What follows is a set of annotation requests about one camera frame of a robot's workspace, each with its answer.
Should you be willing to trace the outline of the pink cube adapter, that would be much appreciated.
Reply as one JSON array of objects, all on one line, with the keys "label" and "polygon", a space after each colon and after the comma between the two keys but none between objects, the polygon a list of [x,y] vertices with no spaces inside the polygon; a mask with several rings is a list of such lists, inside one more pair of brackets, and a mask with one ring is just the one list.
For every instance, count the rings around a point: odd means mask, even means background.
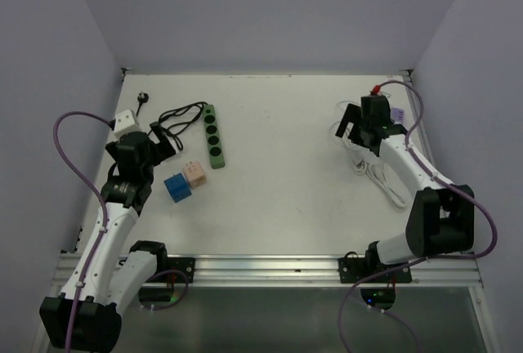
[{"label": "pink cube adapter", "polygon": [[182,172],[191,189],[200,187],[207,182],[205,171],[197,161],[187,163]]}]

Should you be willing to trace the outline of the blue cube adapter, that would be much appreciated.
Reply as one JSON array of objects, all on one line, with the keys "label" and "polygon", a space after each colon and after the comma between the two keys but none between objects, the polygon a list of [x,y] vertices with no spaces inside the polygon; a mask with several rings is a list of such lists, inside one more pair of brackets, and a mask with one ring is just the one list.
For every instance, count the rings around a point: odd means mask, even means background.
[{"label": "blue cube adapter", "polygon": [[175,203],[181,202],[183,199],[192,195],[189,183],[182,173],[177,173],[163,181],[171,199]]}]

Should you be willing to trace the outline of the green power strip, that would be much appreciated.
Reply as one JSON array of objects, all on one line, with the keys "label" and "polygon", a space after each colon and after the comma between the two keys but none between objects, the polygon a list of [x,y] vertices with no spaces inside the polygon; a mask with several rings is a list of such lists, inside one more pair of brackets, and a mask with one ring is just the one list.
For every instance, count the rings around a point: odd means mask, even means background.
[{"label": "green power strip", "polygon": [[217,114],[214,105],[206,104],[203,108],[203,125],[208,148],[209,163],[212,169],[225,167],[226,161],[221,145]]}]

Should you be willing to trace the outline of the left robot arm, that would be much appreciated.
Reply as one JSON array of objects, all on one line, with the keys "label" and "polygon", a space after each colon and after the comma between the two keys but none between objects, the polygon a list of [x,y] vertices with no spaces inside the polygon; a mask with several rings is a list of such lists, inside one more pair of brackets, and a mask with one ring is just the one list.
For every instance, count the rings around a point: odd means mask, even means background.
[{"label": "left robot arm", "polygon": [[67,352],[110,352],[123,315],[146,280],[170,271],[164,244],[131,251],[118,269],[122,247],[152,192],[154,167],[172,156],[165,136],[154,143],[132,114],[112,122],[115,141],[106,149],[118,171],[95,192],[101,205],[92,235],[74,272],[55,297],[45,297],[40,316],[54,347]]}]

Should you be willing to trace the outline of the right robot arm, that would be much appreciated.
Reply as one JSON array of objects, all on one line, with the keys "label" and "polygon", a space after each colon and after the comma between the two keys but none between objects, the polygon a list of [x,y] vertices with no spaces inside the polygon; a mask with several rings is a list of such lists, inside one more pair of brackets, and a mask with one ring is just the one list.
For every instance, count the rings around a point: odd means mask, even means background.
[{"label": "right robot arm", "polygon": [[348,104],[335,136],[386,163],[413,201],[405,230],[369,245],[364,272],[383,281],[393,265],[417,258],[468,251],[474,242],[474,194],[441,175],[411,142],[411,130],[391,118],[388,99],[363,96]]}]

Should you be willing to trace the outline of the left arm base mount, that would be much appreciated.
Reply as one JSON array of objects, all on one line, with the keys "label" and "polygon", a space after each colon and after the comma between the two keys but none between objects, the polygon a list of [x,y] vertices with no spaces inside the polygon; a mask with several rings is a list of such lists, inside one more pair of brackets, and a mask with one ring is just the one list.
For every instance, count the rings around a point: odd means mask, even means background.
[{"label": "left arm base mount", "polygon": [[160,261],[155,260],[154,264],[154,273],[146,280],[146,283],[161,283],[168,286],[185,283],[184,277],[177,273],[157,276],[158,273],[166,270],[177,270],[186,277],[188,284],[193,283],[196,269],[194,257],[166,257]]}]

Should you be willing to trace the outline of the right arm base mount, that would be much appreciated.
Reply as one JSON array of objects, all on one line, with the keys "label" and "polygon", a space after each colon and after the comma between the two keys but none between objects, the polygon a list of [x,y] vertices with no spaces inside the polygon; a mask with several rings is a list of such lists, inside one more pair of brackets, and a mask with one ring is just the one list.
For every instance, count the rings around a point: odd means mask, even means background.
[{"label": "right arm base mount", "polygon": [[361,256],[354,251],[347,252],[337,260],[339,279],[342,284],[354,284],[364,278],[378,273],[369,282],[371,284],[410,284],[413,278],[406,263],[384,265],[378,260],[374,250],[367,250]]}]

